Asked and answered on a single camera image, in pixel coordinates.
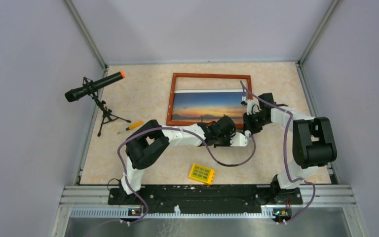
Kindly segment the sunset photo print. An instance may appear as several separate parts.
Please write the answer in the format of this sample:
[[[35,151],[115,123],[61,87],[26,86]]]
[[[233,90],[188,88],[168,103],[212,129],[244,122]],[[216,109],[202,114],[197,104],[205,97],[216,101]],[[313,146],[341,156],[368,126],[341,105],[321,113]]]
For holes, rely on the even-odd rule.
[[[210,123],[229,116],[236,128],[243,128],[247,99],[242,89],[176,90],[171,93],[167,110],[168,126],[186,126],[198,122]]]

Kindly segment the red wooden picture frame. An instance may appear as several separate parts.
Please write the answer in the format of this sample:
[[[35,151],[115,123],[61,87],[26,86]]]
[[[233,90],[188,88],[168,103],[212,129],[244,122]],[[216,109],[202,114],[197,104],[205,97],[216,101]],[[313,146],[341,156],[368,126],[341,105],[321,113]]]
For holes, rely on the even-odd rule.
[[[176,90],[201,90],[201,89],[252,89],[250,75],[228,75],[228,74],[205,74],[205,73],[174,73],[170,89],[171,93]],[[243,93],[247,99],[252,95]]]

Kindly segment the yellow handled screwdriver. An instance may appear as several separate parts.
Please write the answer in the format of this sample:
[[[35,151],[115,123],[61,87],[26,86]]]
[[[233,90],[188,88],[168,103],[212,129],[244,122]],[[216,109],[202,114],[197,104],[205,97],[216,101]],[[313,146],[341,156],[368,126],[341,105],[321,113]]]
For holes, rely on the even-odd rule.
[[[119,131],[117,134],[121,134],[121,133],[126,132],[126,131],[129,131],[129,130],[133,130],[133,129],[135,129],[135,128],[141,126],[141,125],[143,125],[143,121],[136,122],[136,123],[134,123],[134,124],[132,124],[132,125],[126,127],[125,129]]]

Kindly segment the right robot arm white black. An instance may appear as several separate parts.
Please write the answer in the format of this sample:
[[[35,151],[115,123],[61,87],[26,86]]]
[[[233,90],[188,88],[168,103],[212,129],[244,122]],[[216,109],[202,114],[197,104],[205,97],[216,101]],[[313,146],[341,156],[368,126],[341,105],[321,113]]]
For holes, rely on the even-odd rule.
[[[337,149],[330,120],[302,114],[286,104],[277,104],[272,93],[261,94],[258,100],[244,99],[243,129],[252,134],[265,125],[284,127],[284,171],[273,177],[269,196],[275,203],[296,197],[299,185],[319,167],[337,158]]]

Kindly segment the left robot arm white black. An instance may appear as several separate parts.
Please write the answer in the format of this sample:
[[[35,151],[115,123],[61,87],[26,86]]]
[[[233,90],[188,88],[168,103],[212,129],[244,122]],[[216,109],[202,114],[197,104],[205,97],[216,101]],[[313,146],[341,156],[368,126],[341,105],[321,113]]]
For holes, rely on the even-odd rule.
[[[136,130],[125,142],[125,174],[120,180],[120,198],[126,204],[138,199],[144,171],[153,165],[168,147],[176,146],[245,146],[247,138],[236,129],[233,120],[224,116],[210,123],[189,126],[162,126],[152,119]]]

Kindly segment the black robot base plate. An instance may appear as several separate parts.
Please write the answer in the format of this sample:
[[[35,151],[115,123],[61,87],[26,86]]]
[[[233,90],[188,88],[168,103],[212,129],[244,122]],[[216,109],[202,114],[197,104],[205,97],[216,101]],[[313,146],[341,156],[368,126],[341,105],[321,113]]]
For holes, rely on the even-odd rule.
[[[299,188],[283,190],[274,185],[144,185],[136,194],[121,188],[109,192],[109,205],[149,207],[149,213],[172,212],[178,206],[184,214],[260,213],[263,205],[300,205]]]

